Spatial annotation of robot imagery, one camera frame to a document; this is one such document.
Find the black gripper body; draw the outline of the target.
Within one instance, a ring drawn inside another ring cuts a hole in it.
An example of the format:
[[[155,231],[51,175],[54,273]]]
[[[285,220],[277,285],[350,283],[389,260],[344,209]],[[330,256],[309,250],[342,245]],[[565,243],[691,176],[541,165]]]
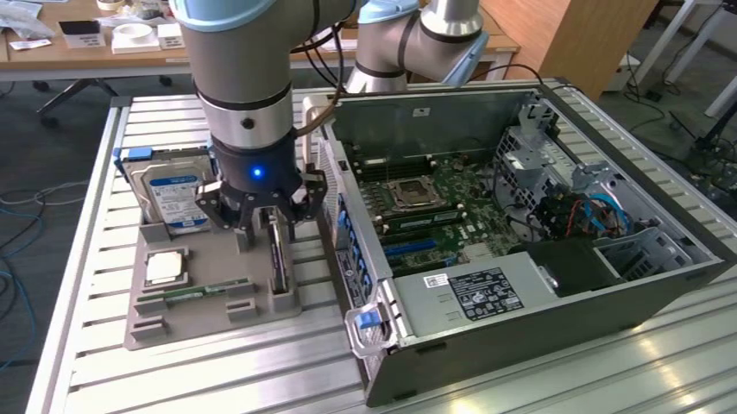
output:
[[[284,136],[272,145],[242,148],[213,138],[213,150],[222,173],[222,200],[237,210],[248,194],[266,205],[288,202],[290,210],[300,209],[293,195],[304,184],[296,158],[296,137]]]

